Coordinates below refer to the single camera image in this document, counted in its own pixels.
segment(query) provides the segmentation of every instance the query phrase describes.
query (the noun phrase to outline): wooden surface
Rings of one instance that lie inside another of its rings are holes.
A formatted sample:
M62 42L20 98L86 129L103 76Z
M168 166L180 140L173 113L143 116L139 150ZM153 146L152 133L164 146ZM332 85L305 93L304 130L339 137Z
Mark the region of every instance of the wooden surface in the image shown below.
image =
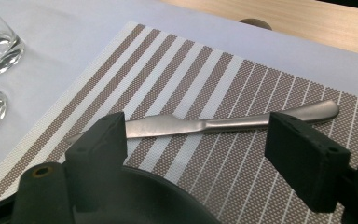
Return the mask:
M358 8L314 0L161 0L234 21L255 18L272 30L358 52Z

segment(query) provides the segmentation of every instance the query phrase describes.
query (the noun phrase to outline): screw hole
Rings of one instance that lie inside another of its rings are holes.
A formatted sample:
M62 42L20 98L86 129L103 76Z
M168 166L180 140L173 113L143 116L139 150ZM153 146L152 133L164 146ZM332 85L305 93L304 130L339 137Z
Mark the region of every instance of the screw hole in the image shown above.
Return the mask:
M51 168L50 166L39 167L32 172L32 176L35 178L40 178L48 175L49 173L51 173L52 170L53 168Z

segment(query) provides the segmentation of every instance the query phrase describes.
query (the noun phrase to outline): silver knife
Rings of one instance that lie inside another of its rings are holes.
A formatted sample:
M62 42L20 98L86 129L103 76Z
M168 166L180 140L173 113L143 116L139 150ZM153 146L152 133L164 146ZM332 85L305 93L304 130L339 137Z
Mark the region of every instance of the silver knife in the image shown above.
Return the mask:
M281 111L308 123L329 121L339 113L339 106L331 100ZM264 129L269 125L269 113L234 119L183 120L174 115L155 115L126 121L127 138L153 137L180 133L234 132ZM83 133L64 141L72 145Z

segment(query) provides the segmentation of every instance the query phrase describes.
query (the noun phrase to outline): placemat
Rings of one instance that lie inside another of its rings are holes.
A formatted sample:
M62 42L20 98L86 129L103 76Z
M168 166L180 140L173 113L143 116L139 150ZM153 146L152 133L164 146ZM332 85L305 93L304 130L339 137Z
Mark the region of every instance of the placemat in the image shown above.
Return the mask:
M326 99L340 114L315 128L348 148L356 167L358 97L129 22L0 164L0 200L26 169L64 161L62 139L109 113L223 119ZM314 214L297 198L264 158L265 141L266 131L130 139L125 164L172 181L223 223L339 223L341 205Z

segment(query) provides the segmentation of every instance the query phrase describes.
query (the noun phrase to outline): striped placemat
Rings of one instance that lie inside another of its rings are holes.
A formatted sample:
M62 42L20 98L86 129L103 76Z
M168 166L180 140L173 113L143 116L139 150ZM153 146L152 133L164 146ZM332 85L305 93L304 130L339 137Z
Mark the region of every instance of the striped placemat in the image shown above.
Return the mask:
M316 128L350 149L356 167L358 97L130 22L0 164L0 200L27 168L63 161L62 139L108 113L222 119L326 99L341 112ZM342 206L318 215L297 198L264 158L265 141L266 131L131 139L126 165L172 181L223 223L339 223Z

